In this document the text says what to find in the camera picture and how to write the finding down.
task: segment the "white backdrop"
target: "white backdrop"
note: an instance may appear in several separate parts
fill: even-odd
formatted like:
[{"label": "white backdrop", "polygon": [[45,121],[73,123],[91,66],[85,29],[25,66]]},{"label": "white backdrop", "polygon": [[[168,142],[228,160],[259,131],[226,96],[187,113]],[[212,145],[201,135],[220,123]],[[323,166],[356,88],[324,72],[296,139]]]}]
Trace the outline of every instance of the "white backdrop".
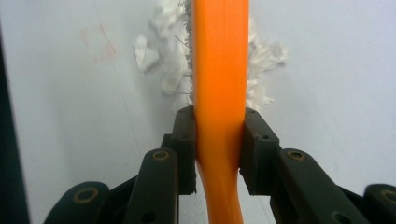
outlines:
[{"label": "white backdrop", "polygon": [[[7,74],[32,223],[87,180],[116,187],[172,131],[172,99],[139,73],[134,41],[157,1],[0,1]],[[310,153],[339,185],[396,185],[396,3],[251,0],[262,37],[290,50],[262,82],[282,147]],[[273,223],[240,182],[246,223]],[[202,187],[180,223],[205,223]]]}]

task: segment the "white crumbled material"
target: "white crumbled material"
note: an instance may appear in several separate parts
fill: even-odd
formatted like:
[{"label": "white crumbled material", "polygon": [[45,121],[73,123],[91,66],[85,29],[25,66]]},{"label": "white crumbled material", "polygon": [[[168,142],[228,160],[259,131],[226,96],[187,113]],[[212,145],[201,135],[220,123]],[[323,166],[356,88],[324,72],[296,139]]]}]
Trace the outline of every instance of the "white crumbled material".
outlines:
[{"label": "white crumbled material", "polygon": [[[188,33],[185,26],[185,0],[162,0],[154,8],[149,27],[155,36],[151,45],[143,36],[136,39],[135,57],[140,71],[147,72],[151,67],[159,67],[161,88],[166,95],[174,97],[172,110],[192,105],[191,70],[186,55],[190,50],[186,42]],[[247,107],[261,110],[274,99],[266,95],[259,77],[268,70],[276,68],[288,59],[287,49],[278,42],[271,43],[260,39],[255,21],[248,21],[248,70],[247,70]]]},{"label": "white crumbled material", "polygon": [[160,60],[158,50],[148,46],[148,40],[140,35],[134,43],[134,56],[140,72],[147,72]]}]

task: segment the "screw hole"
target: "screw hole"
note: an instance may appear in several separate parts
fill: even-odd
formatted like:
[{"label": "screw hole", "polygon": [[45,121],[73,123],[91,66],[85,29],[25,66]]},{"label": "screw hole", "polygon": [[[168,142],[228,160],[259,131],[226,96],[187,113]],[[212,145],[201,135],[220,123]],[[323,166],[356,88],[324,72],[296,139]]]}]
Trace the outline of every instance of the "screw hole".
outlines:
[{"label": "screw hole", "polygon": [[167,151],[157,151],[152,154],[152,158],[156,161],[164,161],[168,159],[169,153]]},{"label": "screw hole", "polygon": [[342,213],[339,213],[339,212],[334,212],[332,214],[332,218],[335,221],[337,221],[338,223],[341,223],[341,224],[350,224],[350,223],[352,223],[349,217],[347,217],[346,215],[344,215]]},{"label": "screw hole", "polygon": [[142,216],[142,222],[143,223],[152,223],[157,219],[157,215],[153,212],[147,212]]},{"label": "screw hole", "polygon": [[386,200],[391,203],[396,204],[396,191],[384,189],[381,191],[381,194],[384,196]]},{"label": "screw hole", "polygon": [[74,203],[88,203],[92,201],[98,195],[98,189],[96,188],[85,188],[80,189],[73,195]]},{"label": "screw hole", "polygon": [[288,151],[288,156],[295,161],[303,161],[305,160],[305,155],[298,151]]}]

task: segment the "metal rivet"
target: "metal rivet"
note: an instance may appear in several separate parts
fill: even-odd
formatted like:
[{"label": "metal rivet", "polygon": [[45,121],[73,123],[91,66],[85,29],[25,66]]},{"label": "metal rivet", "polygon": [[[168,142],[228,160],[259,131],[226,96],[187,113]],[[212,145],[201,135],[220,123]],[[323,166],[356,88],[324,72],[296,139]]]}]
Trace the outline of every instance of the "metal rivet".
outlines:
[{"label": "metal rivet", "polygon": [[396,191],[383,189],[381,195],[390,203],[396,204]]},{"label": "metal rivet", "polygon": [[288,156],[295,161],[303,161],[306,158],[306,156],[299,151],[288,151]]},{"label": "metal rivet", "polygon": [[74,203],[88,203],[92,201],[96,196],[98,196],[98,189],[88,187],[85,189],[80,189],[73,195]]},{"label": "metal rivet", "polygon": [[169,153],[167,151],[157,151],[152,154],[152,158],[156,161],[165,161],[169,158]]}]

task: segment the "orange rubber strip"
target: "orange rubber strip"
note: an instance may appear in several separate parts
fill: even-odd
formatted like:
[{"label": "orange rubber strip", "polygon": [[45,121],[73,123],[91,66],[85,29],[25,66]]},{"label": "orange rubber strip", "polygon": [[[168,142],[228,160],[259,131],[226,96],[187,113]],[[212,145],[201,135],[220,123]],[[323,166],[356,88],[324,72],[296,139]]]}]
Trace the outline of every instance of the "orange rubber strip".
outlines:
[{"label": "orange rubber strip", "polygon": [[248,71],[248,0],[192,0],[197,160],[210,224],[243,223],[237,193]]}]

